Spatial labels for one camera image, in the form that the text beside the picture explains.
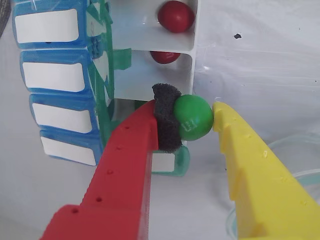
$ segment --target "black spot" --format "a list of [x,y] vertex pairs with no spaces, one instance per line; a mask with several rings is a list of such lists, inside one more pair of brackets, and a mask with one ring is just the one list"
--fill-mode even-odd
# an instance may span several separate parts
[[234,35],[233,36],[235,39],[241,39],[242,38],[242,36],[239,34],[239,33],[237,33],[236,35]]

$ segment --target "blue plastic frame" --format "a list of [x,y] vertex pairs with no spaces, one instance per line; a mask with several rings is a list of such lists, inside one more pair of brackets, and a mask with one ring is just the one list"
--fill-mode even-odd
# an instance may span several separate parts
[[[100,158],[103,153],[103,146],[100,140],[100,136],[93,134],[90,137],[88,136],[83,136],[83,134],[72,132],[56,132],[56,131],[50,131],[50,130],[41,130],[40,131],[40,137],[56,140],[59,142],[63,142],[66,144],[72,144],[75,146],[80,146],[84,148],[91,149],[93,151],[94,159],[95,159],[95,164],[97,165],[100,161]],[[70,162],[78,163],[78,164],[83,164],[87,166],[91,166],[89,164],[85,164],[82,162],[78,161],[73,161],[64,157],[59,157],[55,155],[49,155],[52,158],[55,159],[62,159],[62,160],[67,160]]]
[[[90,121],[91,121],[91,126],[92,130],[88,133],[80,133],[83,136],[88,136],[90,137],[92,134],[95,134],[99,136],[100,138],[100,132],[98,128],[98,123],[96,119],[96,113],[95,113],[95,107],[96,107],[96,102],[95,100],[88,99],[88,98],[83,98],[81,96],[79,97],[74,97],[70,98],[68,96],[63,96],[63,95],[48,95],[48,94],[31,94],[29,96],[29,105],[30,105],[30,110],[31,114],[33,116],[33,119],[36,121],[35,117],[35,112],[32,107],[32,104],[43,104],[43,105],[48,105],[48,106],[53,106],[53,107],[58,107],[58,108],[63,108],[63,109],[70,109],[70,110],[75,110],[75,111],[84,111],[88,110],[90,114]],[[53,126],[48,126],[48,125],[39,125],[38,126],[43,129],[43,130],[48,130],[48,131],[56,131],[56,132],[66,132],[66,133],[77,133],[75,131],[70,131],[58,127],[53,127]]]
[[[20,15],[45,13],[76,9],[78,18],[78,39],[70,42],[26,42],[19,43],[15,19]],[[86,31],[87,0],[37,0],[36,9],[31,1],[17,4],[13,9],[12,25],[15,41],[20,49],[51,49],[51,48],[84,48],[87,45]]]
[[86,98],[93,98],[93,93],[90,84],[88,66],[92,60],[87,50],[85,49],[60,49],[60,50],[28,50],[20,54],[20,70],[24,84],[26,84],[23,63],[54,63],[54,64],[77,64],[82,65],[84,89],[78,92],[62,91],[49,88],[34,88],[27,87],[32,93],[48,93],[48,94],[63,94],[65,96],[82,95]]

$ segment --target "white label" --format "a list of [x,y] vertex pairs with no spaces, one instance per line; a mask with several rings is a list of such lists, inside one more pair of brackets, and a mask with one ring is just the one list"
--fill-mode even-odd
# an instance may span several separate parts
[[72,42],[79,37],[76,9],[20,15],[14,20],[16,37],[20,44]]
[[80,92],[85,88],[81,63],[60,64],[24,62],[25,84],[28,88],[53,89]]
[[153,153],[152,172],[173,172],[175,155],[173,153]]
[[33,103],[35,121],[39,125],[51,126],[79,133],[89,133],[92,130],[88,110],[76,111],[66,108]]
[[45,154],[72,160],[91,166],[96,165],[94,152],[90,148],[41,137]]

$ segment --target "foam pad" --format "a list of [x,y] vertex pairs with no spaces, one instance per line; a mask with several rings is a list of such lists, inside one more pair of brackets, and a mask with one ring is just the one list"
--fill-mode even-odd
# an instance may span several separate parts
[[182,145],[179,134],[180,123],[174,116],[175,101],[181,92],[169,84],[158,83],[153,87],[157,120],[159,150],[173,153]]

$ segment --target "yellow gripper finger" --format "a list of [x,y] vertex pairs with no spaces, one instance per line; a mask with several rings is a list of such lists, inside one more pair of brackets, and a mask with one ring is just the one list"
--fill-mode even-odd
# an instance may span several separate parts
[[213,105],[240,240],[320,240],[320,206],[230,106]]

